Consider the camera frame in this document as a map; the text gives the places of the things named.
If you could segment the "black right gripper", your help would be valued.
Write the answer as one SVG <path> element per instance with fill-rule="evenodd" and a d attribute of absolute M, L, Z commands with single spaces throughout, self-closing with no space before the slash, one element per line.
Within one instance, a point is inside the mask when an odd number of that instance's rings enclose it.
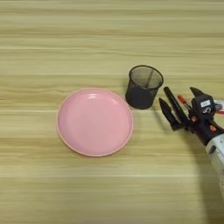
<path fill-rule="evenodd" d="M 195 97 L 204 95 L 196 87 L 190 87 L 190 89 Z M 166 101 L 160 98 L 159 104 L 164 117 L 171 125 L 173 131 L 180 129 L 189 130 L 198 137 L 204 146 L 207 146 L 213 138 L 224 134 L 224 129 L 220 128 L 214 119 L 201 120 L 196 115 L 190 114 L 186 122 L 178 122 Z"/>

